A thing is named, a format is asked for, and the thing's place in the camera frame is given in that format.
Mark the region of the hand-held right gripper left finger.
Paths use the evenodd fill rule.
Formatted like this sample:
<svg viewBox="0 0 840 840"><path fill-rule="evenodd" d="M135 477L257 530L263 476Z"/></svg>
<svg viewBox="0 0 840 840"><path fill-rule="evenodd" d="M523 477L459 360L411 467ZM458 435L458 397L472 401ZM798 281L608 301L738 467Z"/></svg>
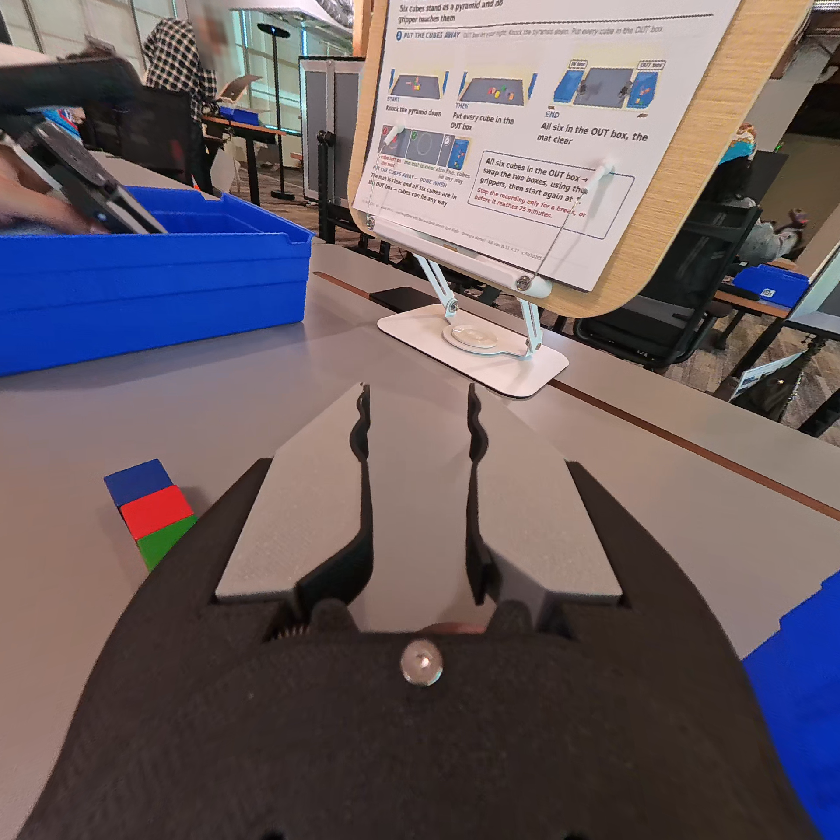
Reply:
<svg viewBox="0 0 840 840"><path fill-rule="evenodd" d="M352 603L374 568L371 388L352 386L276 451L216 589L221 602Z"/></svg>

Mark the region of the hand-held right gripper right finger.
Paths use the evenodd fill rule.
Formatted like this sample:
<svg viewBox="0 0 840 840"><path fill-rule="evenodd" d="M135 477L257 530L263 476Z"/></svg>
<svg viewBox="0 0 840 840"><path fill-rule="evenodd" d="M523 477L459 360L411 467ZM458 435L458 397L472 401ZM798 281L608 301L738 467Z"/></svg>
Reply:
<svg viewBox="0 0 840 840"><path fill-rule="evenodd" d="M561 452L477 384L467 427L465 570L475 603L617 603L622 588Z"/></svg>

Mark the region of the green cube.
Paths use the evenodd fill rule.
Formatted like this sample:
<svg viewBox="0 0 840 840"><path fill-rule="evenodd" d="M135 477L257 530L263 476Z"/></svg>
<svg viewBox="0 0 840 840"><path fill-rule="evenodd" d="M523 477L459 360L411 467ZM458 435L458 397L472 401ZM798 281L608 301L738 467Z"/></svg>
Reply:
<svg viewBox="0 0 840 840"><path fill-rule="evenodd" d="M136 541L136 546L148 572L152 572L159 565L165 555L196 524L196 521L197 516L193 514Z"/></svg>

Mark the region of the red cube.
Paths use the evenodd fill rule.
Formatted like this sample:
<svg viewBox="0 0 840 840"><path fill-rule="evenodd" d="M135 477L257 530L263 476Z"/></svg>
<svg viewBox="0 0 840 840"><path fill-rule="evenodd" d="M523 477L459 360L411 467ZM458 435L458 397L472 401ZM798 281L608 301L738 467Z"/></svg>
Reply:
<svg viewBox="0 0 840 840"><path fill-rule="evenodd" d="M120 515L135 542L183 520L194 518L194 511L180 487L169 485L119 508Z"/></svg>

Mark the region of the blue plastic bin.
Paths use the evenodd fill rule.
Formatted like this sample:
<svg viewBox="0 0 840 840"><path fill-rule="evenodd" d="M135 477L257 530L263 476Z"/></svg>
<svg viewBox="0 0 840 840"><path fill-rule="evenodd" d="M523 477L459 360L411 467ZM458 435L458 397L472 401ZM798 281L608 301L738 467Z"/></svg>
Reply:
<svg viewBox="0 0 840 840"><path fill-rule="evenodd" d="M312 231L228 194L129 193L165 234L2 234L3 376L303 319Z"/></svg>
<svg viewBox="0 0 840 840"><path fill-rule="evenodd" d="M795 791L819 833L838 839L839 573L743 664Z"/></svg>

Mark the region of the blue cube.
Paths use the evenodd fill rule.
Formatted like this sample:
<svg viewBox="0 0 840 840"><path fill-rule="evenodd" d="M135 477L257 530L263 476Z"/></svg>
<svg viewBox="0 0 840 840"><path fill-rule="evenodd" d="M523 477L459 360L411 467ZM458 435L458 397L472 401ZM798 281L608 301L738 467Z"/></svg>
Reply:
<svg viewBox="0 0 840 840"><path fill-rule="evenodd" d="M172 478L157 458L105 476L103 482L118 509L173 486Z"/></svg>

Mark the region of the person's left forearm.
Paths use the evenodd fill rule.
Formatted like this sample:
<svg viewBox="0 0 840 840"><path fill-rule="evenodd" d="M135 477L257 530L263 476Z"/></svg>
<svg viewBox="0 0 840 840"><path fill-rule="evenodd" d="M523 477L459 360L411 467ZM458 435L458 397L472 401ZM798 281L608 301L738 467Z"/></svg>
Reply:
<svg viewBox="0 0 840 840"><path fill-rule="evenodd" d="M24 117L41 109L83 108L90 102L122 104L142 87L136 69L116 56L4 66L1 114Z"/></svg>

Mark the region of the grey desk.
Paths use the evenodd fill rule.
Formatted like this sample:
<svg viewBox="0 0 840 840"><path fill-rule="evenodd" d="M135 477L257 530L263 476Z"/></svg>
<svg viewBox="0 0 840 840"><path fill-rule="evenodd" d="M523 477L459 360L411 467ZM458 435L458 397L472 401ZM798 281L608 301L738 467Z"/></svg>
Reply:
<svg viewBox="0 0 840 840"><path fill-rule="evenodd" d="M464 576L468 381L377 328L422 285L314 241L301 323L2 379L2 838L42 792L144 563L102 478L159 459L211 507L352 385L371 384L365 628L487 622ZM569 367L511 411L677 560L740 655L838 570L838 448L554 332Z"/></svg>

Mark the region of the standing background desk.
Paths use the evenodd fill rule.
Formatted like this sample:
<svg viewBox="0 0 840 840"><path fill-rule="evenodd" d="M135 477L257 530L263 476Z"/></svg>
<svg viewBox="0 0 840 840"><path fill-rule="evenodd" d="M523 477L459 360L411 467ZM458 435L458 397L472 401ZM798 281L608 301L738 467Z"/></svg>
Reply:
<svg viewBox="0 0 840 840"><path fill-rule="evenodd" d="M248 195L249 201L252 204L260 206L260 192L259 192L259 178L256 157L256 143L264 145L274 145L278 155L278 165L280 174L280 193L286 194L285 188L285 174L284 174L284 155L282 150L282 137L285 135L281 129L270 129L261 125L251 124L249 122L237 122L224 117L214 117L210 115L203 116L203 123L206 127L213 127L215 133L211 133L210 137L221 143L222 138L226 135L235 139L240 139L245 142L246 153L246 171L248 174Z"/></svg>

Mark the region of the person's left hand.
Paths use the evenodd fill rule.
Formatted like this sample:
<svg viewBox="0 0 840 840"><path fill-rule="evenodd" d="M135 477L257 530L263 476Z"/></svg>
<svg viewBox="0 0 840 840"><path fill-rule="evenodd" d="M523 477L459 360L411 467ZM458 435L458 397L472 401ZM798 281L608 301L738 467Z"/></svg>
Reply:
<svg viewBox="0 0 840 840"><path fill-rule="evenodd" d="M63 235L106 234L99 223L82 216L49 194L50 187L30 171L8 147L1 149L2 228L34 225Z"/></svg>

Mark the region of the black mesh office chair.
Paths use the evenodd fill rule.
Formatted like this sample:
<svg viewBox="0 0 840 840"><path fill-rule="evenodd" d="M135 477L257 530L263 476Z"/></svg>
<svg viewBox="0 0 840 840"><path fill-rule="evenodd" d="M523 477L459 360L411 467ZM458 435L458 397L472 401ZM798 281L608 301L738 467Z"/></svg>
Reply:
<svg viewBox="0 0 840 840"><path fill-rule="evenodd" d="M188 93L142 86L130 101L86 101L82 110L80 132L89 149L117 156L190 187L202 184Z"/></svg>

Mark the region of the black phone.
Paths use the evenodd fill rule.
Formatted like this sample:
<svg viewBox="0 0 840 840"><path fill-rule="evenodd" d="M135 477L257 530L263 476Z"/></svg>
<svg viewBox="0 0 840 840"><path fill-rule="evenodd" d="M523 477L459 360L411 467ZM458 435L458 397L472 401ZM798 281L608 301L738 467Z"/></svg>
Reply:
<svg viewBox="0 0 840 840"><path fill-rule="evenodd" d="M369 294L369 299L393 313L409 312L428 306L437 306L440 303L436 296L413 287L394 287L374 291Z"/></svg>

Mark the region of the black floor lamp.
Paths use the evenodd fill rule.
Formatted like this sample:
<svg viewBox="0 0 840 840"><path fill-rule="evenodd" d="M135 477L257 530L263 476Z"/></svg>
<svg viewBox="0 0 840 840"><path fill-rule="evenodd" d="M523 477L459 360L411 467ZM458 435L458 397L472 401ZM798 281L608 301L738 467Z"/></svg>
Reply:
<svg viewBox="0 0 840 840"><path fill-rule="evenodd" d="M282 27L274 24L261 22L257 24L258 30L269 36L271 39L272 50L272 69L274 77L274 100L275 100L275 117L276 117L276 146L278 152L278 175L280 179L280 186L273 190L270 194L276 200L286 203L294 203L297 198L292 194L286 186L286 168L284 165L284 147L282 143L282 121L280 113L280 68L278 61L278 42L281 39L288 39L290 33Z"/></svg>

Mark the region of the grey partition panel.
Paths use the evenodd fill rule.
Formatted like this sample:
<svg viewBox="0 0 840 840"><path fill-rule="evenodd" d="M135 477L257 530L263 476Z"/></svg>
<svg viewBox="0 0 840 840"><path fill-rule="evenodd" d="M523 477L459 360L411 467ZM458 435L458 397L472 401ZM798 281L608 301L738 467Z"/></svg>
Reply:
<svg viewBox="0 0 840 840"><path fill-rule="evenodd" d="M319 142L331 133L328 149L328 198L348 208L348 181L364 74L364 59L347 56L301 56L298 60L303 193L319 198Z"/></svg>

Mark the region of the black bag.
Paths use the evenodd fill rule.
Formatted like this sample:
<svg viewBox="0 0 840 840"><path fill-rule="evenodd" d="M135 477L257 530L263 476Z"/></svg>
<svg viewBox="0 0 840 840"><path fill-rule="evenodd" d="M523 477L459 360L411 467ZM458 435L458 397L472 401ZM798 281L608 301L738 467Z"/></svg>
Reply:
<svg viewBox="0 0 840 840"><path fill-rule="evenodd" d="M711 395L780 423L819 350L805 350L729 376Z"/></svg>

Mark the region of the white instruction sheet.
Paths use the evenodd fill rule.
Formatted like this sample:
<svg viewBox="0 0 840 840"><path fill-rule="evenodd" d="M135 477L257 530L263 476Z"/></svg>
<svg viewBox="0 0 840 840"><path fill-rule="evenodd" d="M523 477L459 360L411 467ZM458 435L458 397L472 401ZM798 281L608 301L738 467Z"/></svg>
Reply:
<svg viewBox="0 0 840 840"><path fill-rule="evenodd" d="M389 2L353 209L514 288L591 292L739 2Z"/></svg>

